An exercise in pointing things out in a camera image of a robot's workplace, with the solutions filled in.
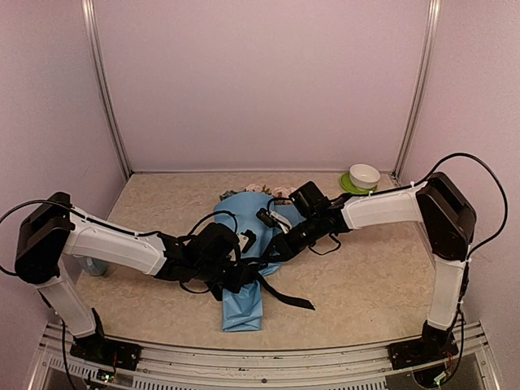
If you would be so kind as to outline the fake flower bunch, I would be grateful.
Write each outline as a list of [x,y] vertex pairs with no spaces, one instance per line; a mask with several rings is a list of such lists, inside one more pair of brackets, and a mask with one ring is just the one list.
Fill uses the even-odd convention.
[[271,187],[268,187],[266,184],[264,184],[264,185],[249,184],[246,187],[244,187],[243,189],[227,190],[226,192],[219,195],[219,200],[223,201],[227,198],[237,195],[238,193],[246,193],[246,192],[264,193],[267,196],[274,197],[274,198],[289,198],[289,195],[295,190],[296,190],[295,187],[282,186],[282,187],[272,187],[271,188]]

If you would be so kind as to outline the blue wrapping paper sheet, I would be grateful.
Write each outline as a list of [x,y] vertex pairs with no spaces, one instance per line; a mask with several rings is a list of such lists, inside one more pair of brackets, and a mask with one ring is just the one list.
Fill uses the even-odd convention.
[[[303,220],[294,206],[270,205],[269,200],[271,196],[265,193],[243,192],[222,200],[214,208],[219,212],[214,217],[215,222],[229,228],[238,228],[239,233],[250,230],[256,235],[252,247],[241,255],[243,262],[252,262],[260,258],[270,240],[282,232],[278,227],[268,227],[256,216],[260,209],[275,211],[292,226]],[[224,290],[222,306],[222,329],[225,332],[251,332],[261,329],[263,301],[259,282],[246,284],[238,293]]]

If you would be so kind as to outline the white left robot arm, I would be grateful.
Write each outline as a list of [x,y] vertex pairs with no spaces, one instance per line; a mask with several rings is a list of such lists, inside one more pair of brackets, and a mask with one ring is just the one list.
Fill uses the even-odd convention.
[[256,241],[251,230],[222,223],[208,223],[180,237],[133,231],[74,207],[62,192],[30,204],[35,209],[20,225],[15,273],[38,290],[70,333],[81,339],[83,350],[99,362],[113,354],[113,342],[101,333],[94,311],[76,291],[64,258],[76,258],[95,276],[115,264],[158,280],[200,280],[208,288],[238,291],[243,284],[241,255]]

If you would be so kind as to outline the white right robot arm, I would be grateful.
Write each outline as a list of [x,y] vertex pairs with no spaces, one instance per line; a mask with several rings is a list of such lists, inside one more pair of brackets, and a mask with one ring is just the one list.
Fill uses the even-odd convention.
[[446,349],[448,340],[442,331],[456,317],[476,224],[475,209],[447,175],[436,172],[421,184],[374,195],[343,193],[335,199],[326,197],[310,181],[289,198],[304,220],[270,240],[262,253],[264,262],[287,262],[329,235],[388,223],[422,223],[435,260],[435,285],[427,315],[427,325],[435,329],[418,338],[415,352],[431,361]]

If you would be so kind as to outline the green plastic saucer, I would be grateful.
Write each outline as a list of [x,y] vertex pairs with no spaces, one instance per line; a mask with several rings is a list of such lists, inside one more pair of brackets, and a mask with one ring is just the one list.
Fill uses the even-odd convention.
[[340,186],[341,188],[346,192],[346,193],[350,193],[350,194],[353,194],[353,195],[366,195],[370,192],[375,192],[377,187],[373,187],[373,188],[359,188],[359,187],[356,187],[352,180],[350,179],[350,175],[348,172],[345,172],[344,174],[341,175],[340,177]]

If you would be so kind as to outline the white ceramic bowl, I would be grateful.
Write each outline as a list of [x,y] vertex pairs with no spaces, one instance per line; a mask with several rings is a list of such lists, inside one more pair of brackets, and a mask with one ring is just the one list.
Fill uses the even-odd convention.
[[349,168],[349,178],[356,188],[370,190],[378,185],[381,175],[374,167],[358,163]]

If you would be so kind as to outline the white blue paper cup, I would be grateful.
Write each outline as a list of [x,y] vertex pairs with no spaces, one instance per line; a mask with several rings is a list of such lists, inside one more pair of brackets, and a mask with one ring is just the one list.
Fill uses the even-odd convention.
[[78,257],[76,260],[82,269],[91,276],[103,276],[108,270],[108,264],[96,258]]

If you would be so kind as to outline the right corner metal post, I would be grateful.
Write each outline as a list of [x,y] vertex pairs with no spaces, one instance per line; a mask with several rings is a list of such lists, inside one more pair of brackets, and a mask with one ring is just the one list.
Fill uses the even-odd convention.
[[405,132],[397,155],[392,174],[399,180],[405,170],[407,158],[409,157],[414,134],[418,125],[423,99],[427,89],[428,76],[430,73],[431,59],[434,54],[436,34],[440,19],[440,0],[431,0],[428,3],[427,23],[422,43],[422,51],[418,66],[418,74],[415,81],[414,93],[405,123]]

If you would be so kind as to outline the corner metal post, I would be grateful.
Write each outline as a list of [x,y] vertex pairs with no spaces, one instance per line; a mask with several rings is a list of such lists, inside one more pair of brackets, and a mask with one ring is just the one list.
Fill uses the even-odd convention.
[[108,79],[102,56],[102,45],[98,32],[95,4],[93,0],[83,0],[81,8],[84,18],[84,27],[89,40],[90,53],[93,60],[93,69],[97,81],[97,89],[100,94],[102,108],[106,117],[110,138],[115,148],[116,158],[125,180],[132,176],[132,168],[128,154],[124,146],[123,138],[119,130],[119,124],[115,115]]
[[399,180],[405,170],[407,158],[409,157],[414,134],[418,125],[423,99],[427,89],[428,76],[430,73],[431,59],[434,54],[436,34],[440,19],[440,0],[431,0],[428,3],[427,23],[422,43],[422,51],[418,66],[418,74],[415,81],[414,93],[405,123],[405,132],[397,155],[392,174]]

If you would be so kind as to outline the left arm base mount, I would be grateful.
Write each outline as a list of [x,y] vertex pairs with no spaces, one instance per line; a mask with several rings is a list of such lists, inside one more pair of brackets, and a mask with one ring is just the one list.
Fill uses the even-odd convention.
[[95,330],[90,336],[73,337],[70,354],[85,361],[135,371],[141,357],[139,344],[114,340],[105,336],[102,321],[95,309],[92,309]]

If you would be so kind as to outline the aluminium table frame rail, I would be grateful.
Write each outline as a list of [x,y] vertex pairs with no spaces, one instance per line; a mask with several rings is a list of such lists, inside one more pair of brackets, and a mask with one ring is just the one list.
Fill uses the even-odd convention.
[[457,323],[453,356],[402,362],[398,338],[324,348],[246,349],[140,345],[134,367],[70,355],[72,336],[48,323],[30,363],[27,389],[502,389],[503,375],[481,323]]

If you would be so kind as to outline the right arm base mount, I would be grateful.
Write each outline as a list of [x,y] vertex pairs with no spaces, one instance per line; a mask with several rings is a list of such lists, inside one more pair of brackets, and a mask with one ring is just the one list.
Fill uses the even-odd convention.
[[419,338],[391,343],[388,354],[393,370],[436,362],[459,353],[453,326],[438,329],[425,322]]

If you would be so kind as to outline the left corner metal post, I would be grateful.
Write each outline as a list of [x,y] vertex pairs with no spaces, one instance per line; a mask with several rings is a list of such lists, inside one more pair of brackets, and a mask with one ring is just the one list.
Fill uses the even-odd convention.
[[81,8],[84,18],[84,27],[89,40],[90,53],[93,60],[93,69],[97,81],[97,89],[100,94],[102,108],[106,117],[110,138],[115,148],[116,158],[125,180],[132,176],[132,168],[128,154],[124,146],[123,138],[119,130],[119,124],[115,115],[108,79],[102,56],[102,45],[98,32],[95,4],[93,0],[83,0]]

